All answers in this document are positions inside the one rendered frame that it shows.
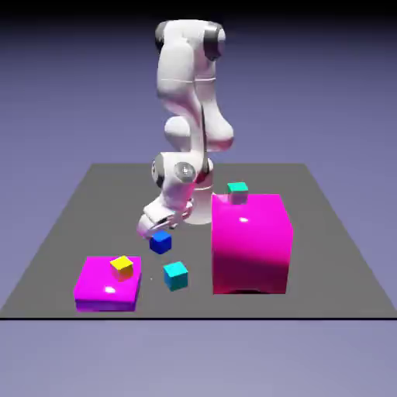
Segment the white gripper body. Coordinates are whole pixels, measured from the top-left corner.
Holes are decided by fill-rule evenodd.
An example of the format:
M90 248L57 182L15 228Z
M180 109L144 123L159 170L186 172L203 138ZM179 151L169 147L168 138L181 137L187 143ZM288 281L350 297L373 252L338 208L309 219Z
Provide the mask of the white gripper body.
M155 199L143 208L136 231L143 238L150 239L157 231L173 226L177 217L178 210L167 206L160 199Z

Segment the small blue cube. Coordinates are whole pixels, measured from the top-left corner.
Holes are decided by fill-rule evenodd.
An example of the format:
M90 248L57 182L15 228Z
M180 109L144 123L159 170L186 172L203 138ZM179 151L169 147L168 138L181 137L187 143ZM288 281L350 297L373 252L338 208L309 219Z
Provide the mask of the small blue cube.
M150 238L149 245L153 252L164 254L172 248L172 236L164 230L159 230Z

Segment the small yellow cube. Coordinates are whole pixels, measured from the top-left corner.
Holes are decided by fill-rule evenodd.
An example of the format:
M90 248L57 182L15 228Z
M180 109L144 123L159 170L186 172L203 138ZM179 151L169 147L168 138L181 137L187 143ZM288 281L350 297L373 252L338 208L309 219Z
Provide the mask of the small yellow cube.
M133 262L125 255L111 260L110 267L117 281L125 281L133 276Z

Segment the small cyan cube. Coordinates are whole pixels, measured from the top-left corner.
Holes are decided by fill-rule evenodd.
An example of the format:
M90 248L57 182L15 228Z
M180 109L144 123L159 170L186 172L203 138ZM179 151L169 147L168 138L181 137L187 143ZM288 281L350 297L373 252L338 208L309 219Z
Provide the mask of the small cyan cube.
M170 291L186 288L188 286L188 269L181 262L174 262L163 266L164 283Z

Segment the small green cube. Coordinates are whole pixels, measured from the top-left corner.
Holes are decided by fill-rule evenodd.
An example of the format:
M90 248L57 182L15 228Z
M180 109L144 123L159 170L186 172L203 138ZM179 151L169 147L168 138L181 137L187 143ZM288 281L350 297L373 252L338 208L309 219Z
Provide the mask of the small green cube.
M227 183L228 200L233 205L241 205L247 202L249 189L243 181Z

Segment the large magenta flat box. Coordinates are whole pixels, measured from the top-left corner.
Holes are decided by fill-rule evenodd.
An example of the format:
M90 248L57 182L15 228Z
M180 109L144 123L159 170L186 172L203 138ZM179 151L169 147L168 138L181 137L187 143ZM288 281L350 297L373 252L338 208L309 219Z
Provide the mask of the large magenta flat box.
M133 312L140 290L141 257L127 256L131 271L118 275L111 265L117 257L86 257L74 287L79 312Z

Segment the large pink tall box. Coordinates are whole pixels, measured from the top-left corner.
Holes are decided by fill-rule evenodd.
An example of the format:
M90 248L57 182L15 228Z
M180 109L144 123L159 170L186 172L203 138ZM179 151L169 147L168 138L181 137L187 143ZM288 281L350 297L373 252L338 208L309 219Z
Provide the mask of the large pink tall box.
M243 204L213 195L213 292L286 293L293 234L280 195L249 194Z

